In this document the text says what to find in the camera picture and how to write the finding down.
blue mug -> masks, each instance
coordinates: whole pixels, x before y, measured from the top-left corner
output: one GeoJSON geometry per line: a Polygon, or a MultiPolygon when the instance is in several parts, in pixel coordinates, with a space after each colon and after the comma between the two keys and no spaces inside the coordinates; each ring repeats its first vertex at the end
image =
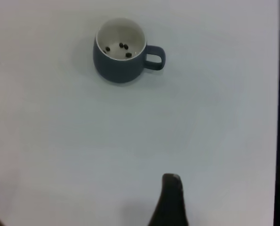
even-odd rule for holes
{"type": "Polygon", "coordinates": [[[138,77],[144,68],[162,70],[166,55],[161,47],[147,45],[141,27],[126,18],[106,22],[96,34],[93,59],[97,71],[105,79],[126,83],[138,77]],[[146,60],[147,54],[157,55],[160,63],[146,60]]]}

white table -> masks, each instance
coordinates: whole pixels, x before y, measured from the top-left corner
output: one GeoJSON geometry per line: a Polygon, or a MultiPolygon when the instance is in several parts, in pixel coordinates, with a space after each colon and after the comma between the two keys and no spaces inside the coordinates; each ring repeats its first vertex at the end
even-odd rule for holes
{"type": "Polygon", "coordinates": [[[145,226],[177,173],[192,226],[271,226],[276,0],[0,0],[0,218],[145,226]],[[126,16],[165,49],[129,85],[93,66],[126,16]]]}

mug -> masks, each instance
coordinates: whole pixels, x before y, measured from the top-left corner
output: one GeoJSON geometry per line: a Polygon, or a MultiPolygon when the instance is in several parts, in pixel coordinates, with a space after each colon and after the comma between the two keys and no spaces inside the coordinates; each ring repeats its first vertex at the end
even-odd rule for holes
{"type": "Polygon", "coordinates": [[[138,77],[144,68],[163,69],[166,55],[161,47],[147,45],[147,38],[137,23],[116,18],[98,30],[93,60],[102,77],[111,82],[125,83],[138,77]],[[159,56],[161,62],[147,61],[147,54],[159,56]]]}

mug handle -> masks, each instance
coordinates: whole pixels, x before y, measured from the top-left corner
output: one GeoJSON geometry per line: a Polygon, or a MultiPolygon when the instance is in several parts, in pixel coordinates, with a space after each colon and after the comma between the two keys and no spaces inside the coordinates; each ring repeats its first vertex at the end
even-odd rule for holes
{"type": "Polygon", "coordinates": [[[161,47],[147,45],[146,54],[159,56],[161,59],[161,62],[155,63],[155,62],[145,60],[145,62],[144,62],[145,68],[155,70],[155,71],[159,71],[159,70],[163,69],[163,67],[165,66],[165,62],[166,62],[166,54],[165,54],[165,51],[161,47]]]}

mug rim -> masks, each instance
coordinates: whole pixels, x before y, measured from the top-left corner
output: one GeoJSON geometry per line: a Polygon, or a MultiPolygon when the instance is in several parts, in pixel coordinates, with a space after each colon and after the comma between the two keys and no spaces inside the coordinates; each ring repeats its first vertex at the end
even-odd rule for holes
{"type": "Polygon", "coordinates": [[[135,21],[133,21],[133,20],[131,20],[131,19],[128,19],[128,18],[126,18],[126,17],[116,17],[116,18],[112,18],[112,19],[109,19],[109,20],[107,20],[106,22],[104,22],[104,23],[99,27],[99,29],[98,29],[98,31],[97,31],[97,33],[96,33],[96,36],[95,36],[95,40],[96,40],[96,43],[97,43],[97,46],[98,46],[100,52],[102,52],[102,53],[103,53],[105,56],[107,56],[108,58],[110,58],[110,59],[112,59],[112,60],[117,60],[117,61],[128,61],[128,60],[135,59],[136,57],[138,57],[139,55],[141,55],[141,53],[144,51],[144,49],[145,49],[146,46],[147,46],[147,38],[146,38],[146,35],[145,35],[145,33],[144,33],[142,27],[141,27],[138,23],[136,23],[135,21]],[[128,59],[116,59],[116,58],[113,58],[113,57],[107,55],[106,53],[104,53],[104,52],[102,51],[102,49],[100,48],[100,46],[99,46],[99,43],[98,43],[98,34],[99,34],[99,32],[101,31],[101,29],[103,28],[103,26],[104,26],[106,23],[108,23],[108,22],[110,22],[110,21],[112,21],[112,20],[116,20],[116,19],[124,19],[124,20],[128,20],[128,21],[131,21],[131,22],[135,23],[135,24],[141,29],[141,31],[142,31],[142,33],[143,33],[143,35],[144,35],[144,38],[145,38],[144,43],[145,43],[145,44],[144,44],[143,48],[141,49],[141,51],[140,51],[137,55],[135,55],[135,56],[133,56],[133,57],[131,57],[131,58],[128,58],[128,59]]]}

